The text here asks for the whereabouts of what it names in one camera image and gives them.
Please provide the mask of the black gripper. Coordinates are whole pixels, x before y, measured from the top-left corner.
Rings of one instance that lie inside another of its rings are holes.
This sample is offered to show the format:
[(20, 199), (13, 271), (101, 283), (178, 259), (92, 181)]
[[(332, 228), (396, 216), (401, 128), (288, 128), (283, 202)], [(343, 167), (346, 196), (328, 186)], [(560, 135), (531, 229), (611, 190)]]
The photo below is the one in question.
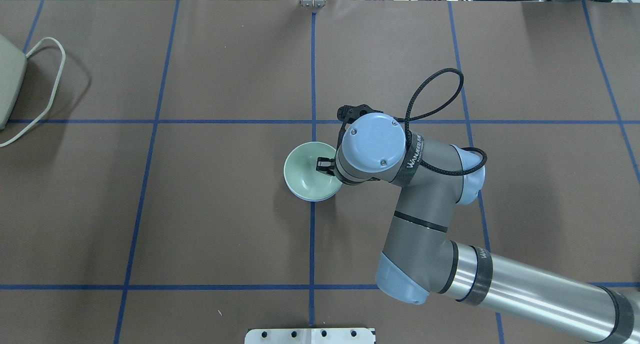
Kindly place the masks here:
[(341, 183), (345, 182), (345, 176), (340, 172), (339, 162), (337, 158), (318, 157), (316, 171), (330, 177), (336, 177)]

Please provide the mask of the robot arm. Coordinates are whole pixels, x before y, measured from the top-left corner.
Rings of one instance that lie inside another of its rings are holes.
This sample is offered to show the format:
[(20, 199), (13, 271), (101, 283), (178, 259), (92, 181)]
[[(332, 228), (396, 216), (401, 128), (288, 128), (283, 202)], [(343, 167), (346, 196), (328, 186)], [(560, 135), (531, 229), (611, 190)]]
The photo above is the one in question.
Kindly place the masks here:
[(482, 159), (409, 129), (409, 119), (350, 107), (338, 110), (336, 151), (316, 169), (343, 184), (400, 187), (375, 283), (390, 297), (422, 305), (430, 294), (480, 306), (590, 344), (639, 342), (639, 294), (620, 293), (448, 239), (455, 207), (475, 201)]

